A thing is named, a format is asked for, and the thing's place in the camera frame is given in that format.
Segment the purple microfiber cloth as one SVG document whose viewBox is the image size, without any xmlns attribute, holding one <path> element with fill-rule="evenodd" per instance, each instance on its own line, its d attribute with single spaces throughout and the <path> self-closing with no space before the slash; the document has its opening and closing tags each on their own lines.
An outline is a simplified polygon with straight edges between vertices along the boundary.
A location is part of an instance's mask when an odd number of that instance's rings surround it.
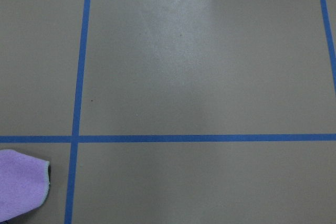
<svg viewBox="0 0 336 224">
<path fill-rule="evenodd" d="M 46 200 L 50 162 L 1 150 L 1 222 L 39 208 Z"/>
</svg>

